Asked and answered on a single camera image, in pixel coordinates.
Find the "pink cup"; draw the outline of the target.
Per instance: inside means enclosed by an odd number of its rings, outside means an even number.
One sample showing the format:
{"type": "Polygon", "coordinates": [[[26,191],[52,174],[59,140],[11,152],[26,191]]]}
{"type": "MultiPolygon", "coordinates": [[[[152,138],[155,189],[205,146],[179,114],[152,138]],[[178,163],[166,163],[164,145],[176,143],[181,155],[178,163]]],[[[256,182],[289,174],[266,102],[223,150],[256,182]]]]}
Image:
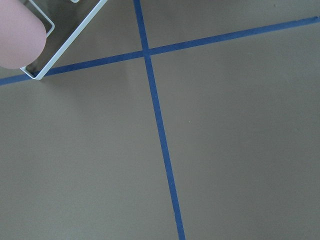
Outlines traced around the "pink cup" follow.
{"type": "Polygon", "coordinates": [[[44,50],[47,32],[41,20],[19,0],[0,2],[0,66],[19,69],[44,50]]]}

